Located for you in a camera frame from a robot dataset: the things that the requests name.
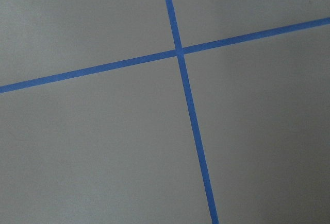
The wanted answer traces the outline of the blue tape strip crosswise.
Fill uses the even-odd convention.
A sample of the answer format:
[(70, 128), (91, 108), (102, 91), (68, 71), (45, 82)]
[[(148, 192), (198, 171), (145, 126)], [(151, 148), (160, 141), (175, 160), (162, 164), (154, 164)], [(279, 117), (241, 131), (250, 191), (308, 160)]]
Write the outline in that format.
[[(309, 29), (309, 28), (314, 28), (314, 27), (319, 27), (319, 26), (324, 26), (324, 25), (329, 25), (329, 18), (323, 18), (323, 19), (318, 19), (318, 20), (313, 20), (313, 21), (308, 21), (308, 22), (258, 31), (258, 32), (254, 32), (254, 33), (248, 33), (245, 35), (211, 41), (211, 42), (207, 42), (207, 43), (201, 43), (201, 44), (197, 44), (197, 45), (187, 46), (187, 47), (183, 48), (183, 54), (196, 53), (199, 51), (229, 46), (229, 45), (252, 41), (252, 40), (258, 40), (258, 39), (262, 39), (262, 38), (266, 38), (266, 37), (277, 36), (277, 35), (281, 35), (284, 33), (290, 33), (290, 32), (294, 32), (294, 31), (298, 31), (298, 30), (304, 30), (304, 29)], [(17, 83), (13, 83), (13, 84), (3, 85), (3, 86), (1, 86), (1, 93), (3, 94), (3, 93), (12, 92), (12, 91), (20, 90), (20, 89), (35, 87), (38, 85), (44, 85), (44, 84), (53, 83), (53, 82), (57, 82), (57, 81), (63, 81), (63, 80), (82, 77), (82, 76), (86, 76), (86, 75), (92, 75), (92, 74), (115, 70), (115, 69), (124, 68), (124, 67), (128, 67), (128, 66), (167, 59), (167, 58), (171, 58), (171, 57), (175, 57), (175, 56), (176, 56), (175, 50), (169, 50), (169, 51), (164, 51), (164, 52), (155, 53), (155, 54), (151, 54), (151, 55), (126, 59), (126, 60), (122, 60), (122, 61), (97, 65), (97, 66), (88, 67), (88, 68), (82, 68), (79, 70), (74, 70), (74, 71), (65, 72), (65, 73), (61, 73), (61, 74), (56, 74), (56, 75), (36, 78), (36, 79), (32, 79), (32, 80), (17, 82)]]

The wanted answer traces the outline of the blue tape strip lengthwise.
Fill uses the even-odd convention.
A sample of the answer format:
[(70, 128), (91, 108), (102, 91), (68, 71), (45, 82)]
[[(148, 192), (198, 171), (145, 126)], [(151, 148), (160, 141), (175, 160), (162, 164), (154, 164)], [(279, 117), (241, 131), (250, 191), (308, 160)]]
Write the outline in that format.
[(173, 0), (165, 0), (166, 7), (171, 27), (172, 38), (175, 46), (175, 53), (178, 61), (178, 66), (181, 75), (181, 81), (183, 84), (186, 104), (188, 108), (190, 124), (193, 132), (194, 143), (196, 147), (196, 153), (199, 160), (201, 175), (203, 179), (204, 190), (207, 198), (208, 209), (210, 213), (210, 218), (212, 223), (219, 223), (219, 217), (217, 213), (217, 207), (213, 195), (211, 180), (209, 176), (208, 165), (205, 157), (204, 146), (202, 142), (202, 137), (200, 133), (199, 123), (196, 115), (196, 110), (193, 101), (193, 95), (191, 91), (191, 85), (189, 81), (188, 70), (185, 61), (185, 54), (180, 39), (180, 33), (178, 29), (178, 23), (176, 19), (175, 8)]

